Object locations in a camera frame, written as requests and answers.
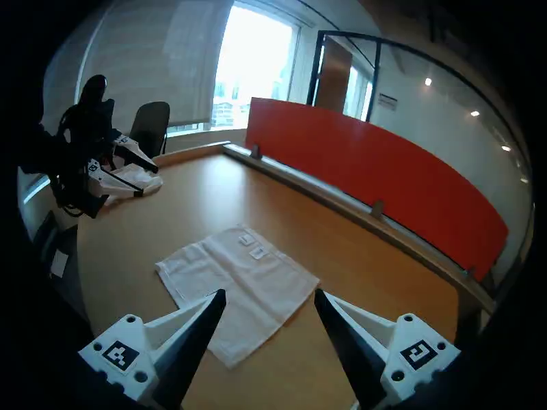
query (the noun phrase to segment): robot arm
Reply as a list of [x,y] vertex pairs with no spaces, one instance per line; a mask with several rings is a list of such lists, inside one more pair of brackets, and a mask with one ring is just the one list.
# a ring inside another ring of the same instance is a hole
[[79,351],[106,382],[155,409],[178,409],[226,306],[224,289],[148,323],[129,314]]
[[403,402],[459,354],[414,314],[392,322],[321,289],[315,307],[361,409]]

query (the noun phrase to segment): window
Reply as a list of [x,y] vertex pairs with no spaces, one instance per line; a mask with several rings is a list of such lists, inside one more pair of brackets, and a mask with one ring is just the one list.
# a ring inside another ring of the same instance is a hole
[[363,102],[363,111],[361,111],[361,121],[366,121],[366,113],[369,112],[371,97],[372,97],[372,83],[369,81],[366,83],[366,90],[364,92],[364,102]]
[[365,121],[371,103],[372,83],[355,67],[349,69],[344,114]]
[[298,28],[235,5],[217,67],[211,129],[245,128],[251,97],[286,100]]

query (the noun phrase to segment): glass wall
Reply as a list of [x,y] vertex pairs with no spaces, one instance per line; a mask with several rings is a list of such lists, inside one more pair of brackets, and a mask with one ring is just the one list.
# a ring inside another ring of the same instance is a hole
[[[363,37],[324,35],[312,104],[363,121],[368,113],[370,123],[415,143],[471,182],[509,228],[505,248],[492,268],[499,284],[519,254],[532,207],[531,176],[511,131],[492,105],[454,72],[408,47]],[[344,46],[352,61],[350,66],[347,58],[336,61],[338,73],[347,73],[341,110],[333,107],[334,93],[321,94],[325,48],[333,42]],[[381,44],[378,55],[377,44]],[[367,70],[359,66],[361,71],[354,67],[359,51],[377,64],[369,64]]]

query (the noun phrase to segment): white towel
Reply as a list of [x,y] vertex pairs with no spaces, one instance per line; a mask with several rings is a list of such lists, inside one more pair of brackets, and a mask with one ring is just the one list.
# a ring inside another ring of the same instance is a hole
[[219,288],[226,290],[226,309],[209,350],[229,368],[268,340],[319,283],[244,226],[179,249],[156,266],[180,308]]

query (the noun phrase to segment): towel label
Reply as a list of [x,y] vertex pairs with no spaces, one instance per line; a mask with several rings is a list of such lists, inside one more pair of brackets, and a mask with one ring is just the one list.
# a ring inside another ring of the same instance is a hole
[[253,249],[251,252],[249,252],[249,254],[255,258],[256,260],[260,260],[262,259],[265,255],[268,254],[268,251],[266,249],[264,249],[263,246],[259,246],[255,249]]
[[254,238],[252,237],[252,235],[245,234],[239,237],[239,242],[245,246],[249,246],[254,243]]

